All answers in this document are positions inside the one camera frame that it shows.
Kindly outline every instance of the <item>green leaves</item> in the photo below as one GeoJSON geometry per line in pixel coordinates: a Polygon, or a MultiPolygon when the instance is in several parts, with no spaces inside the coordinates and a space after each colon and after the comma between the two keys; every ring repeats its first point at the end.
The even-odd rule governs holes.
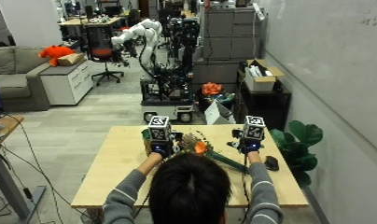
{"type": "Polygon", "coordinates": [[[278,131],[277,129],[272,129],[270,130],[270,136],[273,138],[273,141],[274,141],[277,148],[278,149],[282,148],[286,145],[284,133],[281,131],[278,131]]]}
{"type": "Polygon", "coordinates": [[[292,120],[288,124],[290,133],[305,143],[308,147],[313,146],[322,139],[322,130],[314,125],[304,125],[298,120],[292,120]]]}
{"type": "Polygon", "coordinates": [[[282,133],[276,129],[270,130],[270,136],[298,187],[305,188],[310,184],[310,177],[305,172],[312,170],[317,164],[314,154],[309,153],[309,147],[321,141],[322,130],[314,124],[304,125],[298,120],[292,120],[288,128],[289,133],[282,133]]]}
{"type": "Polygon", "coordinates": [[[310,185],[310,176],[304,171],[292,173],[292,176],[301,189],[310,185]]]}

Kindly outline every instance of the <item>gray carpet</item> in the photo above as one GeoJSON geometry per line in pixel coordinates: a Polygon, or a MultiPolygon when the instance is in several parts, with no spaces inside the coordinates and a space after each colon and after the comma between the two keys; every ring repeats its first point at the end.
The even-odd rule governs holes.
{"type": "MultiPolygon", "coordinates": [[[[165,63],[164,50],[159,50],[160,62],[165,63]]],[[[121,83],[115,80],[104,80],[99,87],[94,86],[83,100],[74,106],[52,106],[44,112],[12,113],[24,117],[24,128],[34,153],[42,169],[54,185],[54,188],[70,202],[74,198],[82,178],[87,172],[90,163],[100,148],[108,128],[115,125],[140,125],[140,88],[139,79],[143,71],[136,59],[128,59],[129,67],[115,65],[109,70],[124,72],[121,83]]],[[[88,63],[90,74],[103,71],[103,65],[88,63]]],[[[203,124],[201,116],[195,117],[195,124],[203,124]]],[[[34,158],[27,147],[20,128],[10,135],[6,141],[10,151],[34,163],[34,158]]],[[[46,185],[44,178],[20,160],[6,153],[12,164],[15,174],[23,185],[34,189],[38,185],[46,185]]],[[[79,223],[79,213],[56,197],[58,209],[63,223],[79,223]]],[[[39,204],[39,217],[42,222],[55,221],[60,223],[55,211],[55,203],[47,187],[44,198],[39,204]]],[[[284,223],[318,223],[310,208],[284,209],[284,223]]],[[[228,223],[238,223],[242,210],[228,209],[228,223]]],[[[15,214],[0,217],[0,224],[10,224],[16,220],[15,214]]],[[[30,221],[39,224],[36,217],[30,221]]],[[[136,223],[151,223],[148,211],[144,209],[136,223]]]]}

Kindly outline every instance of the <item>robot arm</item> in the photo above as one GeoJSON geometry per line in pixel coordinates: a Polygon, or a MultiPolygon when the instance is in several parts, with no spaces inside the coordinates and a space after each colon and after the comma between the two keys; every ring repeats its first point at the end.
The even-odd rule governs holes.
{"type": "Polygon", "coordinates": [[[128,30],[123,30],[120,36],[113,36],[111,38],[112,45],[120,45],[127,40],[135,39],[139,36],[144,36],[145,38],[145,47],[141,50],[140,54],[140,63],[144,68],[149,67],[149,58],[153,51],[155,46],[159,42],[159,35],[161,32],[161,26],[157,21],[151,21],[145,19],[139,22],[136,25],[128,28],[128,30]]]}

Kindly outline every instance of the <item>gray couch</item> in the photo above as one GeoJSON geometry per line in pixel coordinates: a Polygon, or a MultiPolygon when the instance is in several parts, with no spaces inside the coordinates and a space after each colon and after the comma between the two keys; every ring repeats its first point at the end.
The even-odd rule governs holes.
{"type": "Polygon", "coordinates": [[[39,48],[0,48],[0,95],[7,112],[43,111],[50,108],[38,74],[48,68],[39,48]]]}

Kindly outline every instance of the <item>white wall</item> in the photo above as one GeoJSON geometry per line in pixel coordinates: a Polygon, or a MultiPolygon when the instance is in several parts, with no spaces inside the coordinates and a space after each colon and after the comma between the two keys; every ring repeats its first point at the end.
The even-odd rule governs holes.
{"type": "MultiPolygon", "coordinates": [[[[266,60],[278,66],[268,55],[266,60]]],[[[285,74],[284,86],[292,92],[288,121],[297,119],[324,130],[324,140],[310,148],[318,160],[310,171],[310,192],[329,223],[377,223],[377,149],[288,71],[278,68],[285,74]]]]}
{"type": "Polygon", "coordinates": [[[0,0],[0,9],[16,46],[59,45],[62,34],[51,0],[0,0]]]}

